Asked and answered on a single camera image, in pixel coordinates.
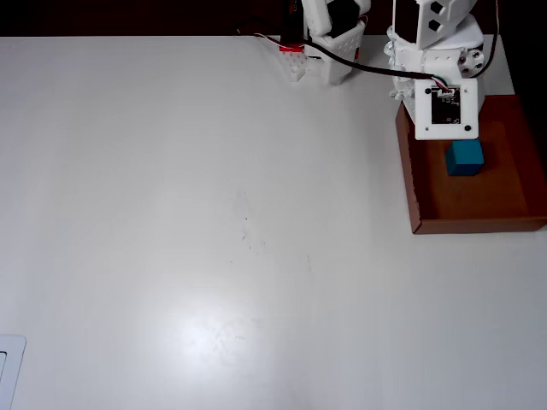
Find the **wire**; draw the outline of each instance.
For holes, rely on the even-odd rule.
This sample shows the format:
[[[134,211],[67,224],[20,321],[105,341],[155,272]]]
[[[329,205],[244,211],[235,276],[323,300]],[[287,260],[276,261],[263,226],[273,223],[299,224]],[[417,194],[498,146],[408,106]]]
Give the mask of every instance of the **wire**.
[[[488,67],[492,64],[492,61],[494,60],[494,54],[496,54],[496,44],[497,44],[497,37],[499,36],[499,4],[498,0],[495,0],[496,3],[496,30],[494,31],[494,39],[492,40],[492,48],[490,51],[490,57],[488,57],[488,62],[485,64],[485,66],[480,70],[478,73],[476,73],[472,79],[476,79],[480,75],[482,75]]]
[[[275,38],[271,38],[265,34],[256,32],[253,34],[255,37],[261,37],[265,38],[273,43],[276,43],[277,45],[281,47],[286,47],[285,44],[282,44],[280,41],[276,40]],[[316,49],[320,51],[321,53],[325,54],[326,56],[331,57],[334,61],[339,62],[341,64],[344,64],[345,66],[355,68],[357,70],[364,71],[366,73],[376,73],[376,74],[383,74],[383,75],[390,75],[394,77],[404,77],[406,79],[432,79],[435,81],[435,83],[440,82],[445,89],[448,90],[448,83],[443,78],[439,77],[438,75],[434,74],[428,74],[428,73],[414,73],[411,71],[398,71],[398,70],[390,70],[388,68],[380,68],[380,67],[370,67],[370,66],[363,66],[362,64],[352,62],[345,60],[344,58],[337,56],[336,54],[332,53],[331,51],[327,50],[326,48],[311,42],[310,40],[302,40],[302,44],[308,45],[309,47]]]

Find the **white plastic part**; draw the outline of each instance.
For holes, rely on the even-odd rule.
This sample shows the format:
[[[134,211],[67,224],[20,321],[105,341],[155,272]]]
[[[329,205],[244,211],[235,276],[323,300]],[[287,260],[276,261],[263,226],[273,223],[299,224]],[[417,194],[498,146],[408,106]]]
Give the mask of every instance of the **white plastic part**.
[[[326,0],[302,0],[309,34],[323,36],[332,30],[331,16],[328,14]]]
[[[432,93],[427,89],[438,88],[434,81],[415,81],[415,137],[416,139],[476,139],[479,137],[479,98],[476,79],[461,79],[459,124],[432,123]]]
[[[325,47],[333,54],[342,57],[349,62],[354,62],[357,49],[361,47],[364,31],[365,23],[359,20],[354,28],[344,34],[340,34],[336,38],[332,38],[331,36],[320,36],[312,37],[312,39],[314,40],[314,43]],[[311,55],[320,56],[324,61],[321,68],[321,78],[325,84],[338,85],[342,82],[344,77],[351,72],[351,67],[334,61],[331,57],[326,56],[320,51],[311,51]]]
[[[485,58],[480,50],[469,49],[468,47],[478,47],[482,45],[484,36],[479,28],[476,20],[469,16],[456,29],[456,32],[448,38],[438,42],[431,47],[423,50],[417,50],[413,44],[401,40],[390,28],[387,32],[390,42],[385,46],[384,52],[390,57],[389,66],[394,70],[413,71],[419,73],[432,73],[443,77],[451,85],[459,85],[464,79],[469,79],[475,75],[484,65]],[[482,87],[482,79],[479,78],[478,91],[473,91],[473,87],[468,88],[469,92],[474,92],[473,98],[478,103],[475,117],[478,119],[479,109],[485,100],[484,87]],[[412,121],[417,124],[418,115],[423,113],[418,109],[420,105],[415,99],[416,96],[423,96],[415,90],[415,84],[418,81],[406,79],[404,77],[394,77],[393,84],[395,90],[390,93],[391,97],[403,100],[404,105],[409,112]],[[469,96],[462,101],[465,104]],[[420,133],[425,127],[420,130],[416,127],[416,137],[421,139],[450,139],[457,137],[455,132],[444,134],[439,137],[437,133],[428,132]],[[466,139],[471,138],[472,133],[466,132],[462,134]]]
[[[359,15],[364,15],[370,10],[370,0],[355,0],[359,6]]]
[[[0,354],[4,353],[0,366],[0,410],[9,410],[19,378],[26,339],[23,336],[0,336]]]
[[[397,33],[395,15],[398,2],[416,1],[420,6],[418,17],[418,26],[416,33],[416,42],[410,43],[417,50],[425,49],[438,42],[441,38],[450,36],[456,27],[466,18],[477,0],[397,0],[393,2],[393,26]],[[436,13],[432,9],[432,4],[438,3],[443,8]],[[437,28],[431,26],[432,21],[438,24]]]
[[[464,47],[476,49],[485,42],[485,36],[473,15],[468,15],[456,28],[456,32],[431,46],[434,50],[446,50]]]
[[[306,73],[306,64],[308,57],[304,53],[295,53],[292,51],[281,51],[281,65],[289,76],[291,82],[297,82]]]

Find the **circuit board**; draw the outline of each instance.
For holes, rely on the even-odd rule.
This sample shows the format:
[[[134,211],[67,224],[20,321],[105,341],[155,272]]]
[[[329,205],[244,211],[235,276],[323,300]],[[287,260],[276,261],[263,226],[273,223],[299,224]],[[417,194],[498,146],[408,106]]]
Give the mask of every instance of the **circuit board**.
[[[432,124],[460,124],[461,107],[460,88],[450,88],[450,92],[440,88],[431,89]]]

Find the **table surface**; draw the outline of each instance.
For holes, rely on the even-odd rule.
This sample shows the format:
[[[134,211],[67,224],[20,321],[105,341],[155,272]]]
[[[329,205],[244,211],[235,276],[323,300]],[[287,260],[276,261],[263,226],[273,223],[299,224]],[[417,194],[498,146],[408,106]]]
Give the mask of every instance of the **table surface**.
[[[547,232],[413,236],[391,79],[292,84],[254,38],[0,67],[14,410],[544,409]]]

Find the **white tabletop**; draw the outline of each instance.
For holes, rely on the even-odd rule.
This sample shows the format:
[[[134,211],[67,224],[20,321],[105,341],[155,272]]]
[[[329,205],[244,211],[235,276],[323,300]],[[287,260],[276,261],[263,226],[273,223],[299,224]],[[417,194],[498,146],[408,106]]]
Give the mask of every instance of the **white tabletop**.
[[[0,39],[13,409],[543,409],[547,232],[413,236],[390,88],[254,38]]]

